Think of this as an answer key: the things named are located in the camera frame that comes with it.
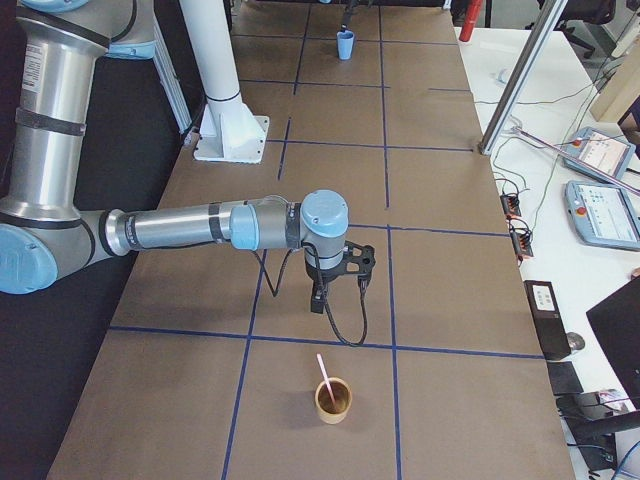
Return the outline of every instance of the blue tape line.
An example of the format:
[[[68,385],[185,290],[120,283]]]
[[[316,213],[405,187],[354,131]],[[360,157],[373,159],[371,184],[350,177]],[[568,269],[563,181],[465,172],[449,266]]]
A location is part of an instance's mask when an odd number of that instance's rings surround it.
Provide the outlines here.
[[[387,145],[387,148],[396,150],[439,150],[442,152],[473,152],[473,148],[458,147],[421,147],[414,145]]]
[[[267,142],[282,142],[283,140],[267,140]],[[327,145],[331,147],[364,147],[379,148],[393,150],[437,150],[442,152],[473,152],[472,148],[455,148],[455,147],[418,147],[410,145],[376,145],[370,143],[339,143],[339,142],[321,142],[315,140],[287,140],[288,143],[297,143],[300,145]]]
[[[176,330],[168,328],[153,328],[153,327],[129,327],[113,325],[109,327],[109,330],[131,333],[151,333],[159,335],[186,335],[191,337],[213,337],[213,338],[231,338],[236,340],[247,340],[249,336],[238,333],[218,333],[218,332],[202,332],[198,330]],[[274,342],[274,343],[298,343],[298,344],[310,344],[310,345],[327,345],[327,346],[344,346],[337,340],[320,340],[313,338],[293,338],[293,337],[273,337],[269,335],[251,335],[251,340]],[[501,357],[501,358],[523,358],[544,360],[541,355],[534,355],[528,353],[509,353],[509,352],[489,352],[482,350],[460,350],[455,348],[437,348],[437,347],[418,347],[411,345],[386,345],[383,343],[365,343],[359,348],[371,348],[374,350],[401,350],[404,352],[417,352],[417,353],[442,353],[452,355],[469,355],[479,357]]]
[[[442,353],[453,355],[467,355],[475,357],[498,357],[498,358],[520,358],[525,360],[544,360],[543,355],[533,353],[507,353],[507,352],[489,352],[482,350],[458,350],[455,348],[434,348],[434,347],[412,347],[408,345],[399,345],[396,350],[403,352],[425,352],[425,353]]]
[[[311,4],[307,7],[307,22],[304,25],[304,35],[302,37],[302,46],[300,47],[300,58],[298,59],[298,70],[296,71],[296,82],[293,85],[293,94],[298,92],[298,82],[300,80],[300,69],[302,68],[302,55],[304,55],[304,45],[307,43],[307,31],[309,30],[309,20],[311,19]]]
[[[329,82],[296,82],[295,80],[258,80],[258,79],[250,79],[243,78],[238,80],[239,82],[252,82],[252,83],[279,83],[283,85],[314,85],[314,86],[324,86],[324,87],[354,87],[354,88],[386,88],[390,89],[391,87],[382,87],[381,85],[367,85],[364,83],[329,83]]]
[[[129,327],[125,325],[111,325],[109,330],[114,330],[116,332],[159,333],[162,335],[187,335],[190,337],[234,338],[238,340],[246,340],[247,338],[246,335],[240,333],[202,332],[199,330],[177,330],[172,328]]]
[[[396,435],[396,478],[402,480],[402,441],[400,436],[400,399],[398,389],[398,351],[396,345],[395,286],[393,283],[393,248],[391,228],[387,225],[387,257],[389,259],[389,306],[391,317],[391,362],[393,366],[393,412]]]
[[[447,233],[451,235],[474,235],[479,237],[505,237],[508,238],[508,233],[495,233],[495,232],[472,232],[464,230],[446,230],[441,228],[427,228],[427,227],[396,227],[393,225],[364,225],[358,223],[350,223],[350,228],[370,228],[375,230],[395,230],[400,232],[429,232],[429,233]]]
[[[266,252],[262,256],[264,263]],[[251,321],[249,322],[249,330],[247,332],[246,343],[244,347],[244,355],[242,357],[242,368],[240,369],[240,378],[238,380],[238,389],[236,390],[236,400],[233,405],[233,415],[231,417],[231,426],[229,427],[229,437],[227,439],[227,450],[224,457],[224,466],[222,467],[221,480],[227,478],[229,472],[229,462],[231,460],[231,450],[233,449],[233,439],[236,433],[236,423],[238,420],[238,411],[240,410],[240,400],[242,398],[242,388],[244,386],[244,377],[247,372],[247,363],[249,361],[249,349],[251,348],[251,334],[256,320],[256,310],[258,308],[258,299],[260,298],[260,288],[262,287],[263,270],[258,274],[258,282],[256,284],[256,293],[253,298],[253,308],[251,309]]]
[[[378,33],[380,35],[380,84],[382,85],[382,143],[384,146],[384,204],[391,206],[391,188],[389,186],[389,152],[387,150],[387,107],[384,95],[384,48],[382,43],[382,11],[378,5]]]
[[[282,147],[282,153],[280,154],[280,166],[278,167],[278,181],[282,178],[282,172],[284,170],[285,154],[287,152],[287,144],[289,143],[289,129],[291,128],[291,117],[287,120],[287,129],[284,132],[284,146]]]
[[[384,40],[384,43],[407,43],[410,45],[435,45],[440,47],[457,47],[457,43],[450,42],[421,42],[419,40]]]
[[[307,37],[307,30],[305,29],[305,33],[302,37],[298,35],[256,35],[256,34],[247,34],[247,33],[235,33],[232,34],[232,37],[253,37],[253,38],[291,38],[295,40],[306,39],[306,40],[326,40],[326,41],[335,41],[335,38],[331,37]],[[457,43],[451,42],[421,42],[419,40],[369,40],[358,38],[358,42],[369,42],[369,43],[408,43],[412,45],[436,45],[436,46],[448,46],[448,47],[457,47]]]

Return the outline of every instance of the cardboard table surface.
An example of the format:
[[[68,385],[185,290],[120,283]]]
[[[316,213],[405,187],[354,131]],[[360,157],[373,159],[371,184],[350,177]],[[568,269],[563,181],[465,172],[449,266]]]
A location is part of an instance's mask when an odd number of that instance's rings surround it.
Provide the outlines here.
[[[184,148],[161,207],[318,188],[376,248],[365,346],[309,312],[301,253],[272,298],[248,252],[138,257],[51,479],[573,478],[448,12],[248,2],[232,44],[245,103],[271,117],[259,165]],[[277,273],[284,252],[270,251]],[[358,338],[353,278],[331,285]],[[330,375],[354,400],[325,425]]]

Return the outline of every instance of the black device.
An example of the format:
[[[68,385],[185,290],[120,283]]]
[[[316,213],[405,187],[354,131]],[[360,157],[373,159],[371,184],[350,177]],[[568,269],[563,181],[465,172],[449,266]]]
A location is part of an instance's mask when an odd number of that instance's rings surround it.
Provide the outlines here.
[[[587,312],[591,329],[630,397],[640,396],[640,278],[631,280]],[[640,408],[640,398],[633,398]]]
[[[640,278],[613,292],[587,312],[591,328],[626,394],[638,407],[640,399]],[[640,411],[616,410],[601,392],[567,395],[557,406],[591,470],[615,468],[616,432],[640,427]]]
[[[571,353],[571,347],[551,282],[525,280],[524,288],[544,357],[562,360]]]

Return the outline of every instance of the metal pole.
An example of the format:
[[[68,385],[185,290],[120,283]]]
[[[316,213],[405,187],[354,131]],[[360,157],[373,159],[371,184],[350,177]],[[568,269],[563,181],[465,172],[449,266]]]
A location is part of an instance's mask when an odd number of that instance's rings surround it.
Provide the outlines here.
[[[507,82],[504,93],[498,102],[496,111],[489,121],[489,126],[480,142],[480,152],[483,155],[491,155],[498,137],[502,133],[511,111],[518,101],[518,97],[524,88],[531,68],[547,43],[549,35],[560,19],[568,0],[547,0],[540,12],[538,21],[533,26],[529,39],[522,49],[520,58],[513,69],[513,73]]]
[[[578,157],[568,154],[567,152],[565,152],[561,148],[558,148],[555,145],[551,145],[550,143],[545,142],[541,138],[538,138],[535,135],[531,135],[530,133],[525,132],[520,127],[513,127],[513,132],[517,133],[519,135],[522,135],[523,137],[528,138],[529,140],[533,140],[534,142],[538,142],[540,145],[543,145],[543,146],[547,147],[548,149],[553,150],[558,155],[560,155],[562,157],[565,157],[565,158],[568,158],[569,160],[579,164],[581,167],[583,167],[586,170],[589,170],[591,173],[595,173],[596,175],[599,175],[600,177],[606,178],[607,182],[612,183],[613,185],[616,185],[617,187],[624,188],[628,192],[633,193],[634,195],[640,197],[640,190],[638,190],[637,188],[632,187],[628,183],[624,183],[622,180],[618,180],[616,177],[612,177],[611,175],[603,172],[602,170],[599,170],[599,169],[595,168],[592,165],[589,165],[586,162],[583,162]]]

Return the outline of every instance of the white table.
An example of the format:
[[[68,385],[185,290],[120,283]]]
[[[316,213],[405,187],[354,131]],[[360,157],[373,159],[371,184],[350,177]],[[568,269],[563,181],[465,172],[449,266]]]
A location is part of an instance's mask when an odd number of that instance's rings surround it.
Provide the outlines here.
[[[497,102],[500,99],[505,86],[500,77],[506,81],[528,35],[528,31],[520,30],[476,29],[470,42],[460,43],[476,102]],[[564,35],[554,32],[533,67],[519,102],[556,100],[590,84],[589,76]],[[580,123],[589,99],[596,94],[595,88],[586,88],[556,103],[517,105],[513,115],[522,122],[523,130],[552,144],[566,141],[566,135],[573,134],[582,126],[592,126],[612,136],[620,135],[622,132],[617,124],[595,122],[588,111]],[[495,104],[476,103],[483,130],[495,107]],[[532,245],[534,258],[523,262],[520,268],[522,279],[551,281],[565,330],[584,337],[586,348],[570,357],[584,390],[623,390],[591,330],[586,312],[629,280],[631,271],[640,267],[640,254],[590,247],[579,242],[566,212],[563,188],[569,180],[588,179],[568,170],[560,162],[535,222],[535,211],[543,198],[556,155],[546,149],[535,149],[520,140],[510,140],[499,150],[507,138],[505,136],[497,144],[492,161],[526,179],[529,190],[521,194],[520,207],[523,219],[531,227],[536,223]],[[639,165],[634,157],[630,166],[638,169]],[[521,189],[524,187],[523,180],[517,175],[504,173],[504,176],[516,182]],[[625,174],[623,181],[640,185],[640,179],[631,173]],[[640,211],[639,200],[632,199],[637,211]],[[572,451],[572,458],[577,478],[587,478],[580,454]]]

